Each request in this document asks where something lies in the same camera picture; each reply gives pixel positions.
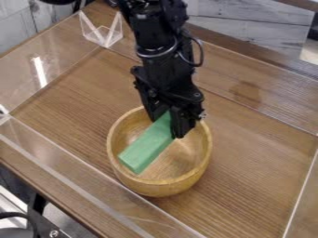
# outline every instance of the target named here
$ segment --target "bowl rim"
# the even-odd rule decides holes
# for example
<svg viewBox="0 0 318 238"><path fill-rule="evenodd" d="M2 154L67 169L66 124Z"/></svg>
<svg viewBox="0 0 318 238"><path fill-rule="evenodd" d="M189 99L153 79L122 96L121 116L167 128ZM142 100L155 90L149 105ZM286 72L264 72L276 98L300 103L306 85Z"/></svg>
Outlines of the bowl rim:
<svg viewBox="0 0 318 238"><path fill-rule="evenodd" d="M210 156L211 156L211 151L213 151L213 135L211 135L211 131L210 128L206 124L205 121L201 121L199 124L203 127L203 133L206 134L206 139L207 139L207 150L205 152L205 156L203 156L203 160L199 163L198 166L195 166L189 172L186 172L181 177L178 178L162 178L162 179L145 179L145 178L139 178L138 176L134 176L131 173L127 173L119 166L119 161L117 159L117 156L114 154L113 151L113 136L115 133L115 129L119 126L119 124L122 123L122 121L135 112L139 112L145 110L145 107L141 106L138 108L131 109L129 112L126 112L115 121L110 132L109 132L109 136L107 136L107 142L106 142L106 147L107 147L107 155L109 155L109 159L111 160L111 165L115 169L115 171L118 171L127 179L134 180L135 182L147 184L147 185L158 185L158 186L165 186L167 184L173 184L173 183L178 183L182 182L187 179L190 179L193 176L195 176L197 174L199 174L201 172L203 172L209 161L210 161Z"/></svg>

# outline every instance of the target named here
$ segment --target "green foam block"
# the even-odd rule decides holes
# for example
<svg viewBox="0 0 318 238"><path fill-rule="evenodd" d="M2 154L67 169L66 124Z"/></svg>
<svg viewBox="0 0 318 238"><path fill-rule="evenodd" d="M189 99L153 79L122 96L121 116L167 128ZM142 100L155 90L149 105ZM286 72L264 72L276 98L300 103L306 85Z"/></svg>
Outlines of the green foam block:
<svg viewBox="0 0 318 238"><path fill-rule="evenodd" d="M174 141L170 130L170 113L166 112L153 123L137 141L118 155L121 163L141 174Z"/></svg>

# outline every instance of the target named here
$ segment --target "cable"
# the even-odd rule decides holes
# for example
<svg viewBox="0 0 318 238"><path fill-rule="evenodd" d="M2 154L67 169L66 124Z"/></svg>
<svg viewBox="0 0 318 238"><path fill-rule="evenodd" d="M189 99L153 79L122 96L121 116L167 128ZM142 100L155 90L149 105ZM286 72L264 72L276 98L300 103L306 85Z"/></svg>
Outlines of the cable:
<svg viewBox="0 0 318 238"><path fill-rule="evenodd" d="M191 39L191 41L194 41L197 43L197 45L199 47L199 50L201 50L201 61L199 61L199 63L197 63L194 61L190 61L185 57L185 55L183 55L183 53L181 51L178 51L178 55L181 56L181 58L183 59L183 61L187 64L190 64L194 67L201 67L201 66L203 66L203 42L198 38L195 38L190 33L187 33L186 31L183 31L183 35L185 35L185 37L187 37L189 39Z"/></svg>

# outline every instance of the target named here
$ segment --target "wooden bowl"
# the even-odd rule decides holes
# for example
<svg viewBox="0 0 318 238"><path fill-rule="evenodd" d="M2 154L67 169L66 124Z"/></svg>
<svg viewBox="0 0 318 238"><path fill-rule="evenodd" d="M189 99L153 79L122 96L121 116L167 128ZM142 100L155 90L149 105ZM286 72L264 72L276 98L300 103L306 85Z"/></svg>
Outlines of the wooden bowl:
<svg viewBox="0 0 318 238"><path fill-rule="evenodd" d="M199 122L183 139L177 139L141 175L121 164L118 155L149 128L151 120L143 107L127 112L115 122L107 153L115 175L137 193L165 197L186 191L199 180L210 161L213 139L209 127Z"/></svg>

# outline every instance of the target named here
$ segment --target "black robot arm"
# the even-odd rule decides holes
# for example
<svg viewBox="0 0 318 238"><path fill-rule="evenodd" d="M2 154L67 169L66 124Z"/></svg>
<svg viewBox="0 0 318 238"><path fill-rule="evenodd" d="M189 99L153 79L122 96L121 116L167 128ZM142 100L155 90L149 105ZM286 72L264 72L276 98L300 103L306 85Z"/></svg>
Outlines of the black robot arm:
<svg viewBox="0 0 318 238"><path fill-rule="evenodd" d="M203 64L202 42L185 28L189 16L182 0L119 0L137 42L143 66L133 67L135 88L155 121L166 111L171 115L173 137L182 138L203 118L203 93L193 83L195 67ZM201 48L194 62L193 42Z"/></svg>

